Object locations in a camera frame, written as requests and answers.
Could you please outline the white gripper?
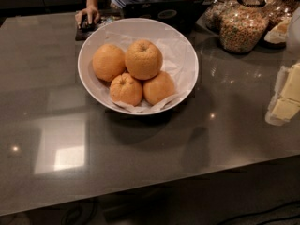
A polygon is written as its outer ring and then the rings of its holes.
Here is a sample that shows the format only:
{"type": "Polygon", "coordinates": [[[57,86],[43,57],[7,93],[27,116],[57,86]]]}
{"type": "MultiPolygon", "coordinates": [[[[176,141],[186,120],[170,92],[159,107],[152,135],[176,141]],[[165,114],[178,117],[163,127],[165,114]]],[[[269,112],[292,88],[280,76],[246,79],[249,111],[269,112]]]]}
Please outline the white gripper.
{"type": "MultiPolygon", "coordinates": [[[[300,7],[292,15],[286,38],[287,52],[295,60],[300,59],[300,7]]],[[[269,103],[265,121],[282,126],[300,111],[300,63],[282,66],[277,75],[274,95],[269,103]]]]}

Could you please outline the person's hand on mouse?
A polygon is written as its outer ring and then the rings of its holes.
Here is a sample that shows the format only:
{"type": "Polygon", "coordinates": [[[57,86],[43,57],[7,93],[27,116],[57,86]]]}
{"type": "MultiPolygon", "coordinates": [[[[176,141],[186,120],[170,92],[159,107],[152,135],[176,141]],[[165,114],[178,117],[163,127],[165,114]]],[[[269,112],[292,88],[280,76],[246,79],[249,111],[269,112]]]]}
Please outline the person's hand on mouse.
{"type": "Polygon", "coordinates": [[[98,8],[94,5],[88,5],[86,8],[75,14],[75,21],[79,29],[82,28],[83,18],[87,19],[89,25],[98,23],[100,19],[98,8]]]}

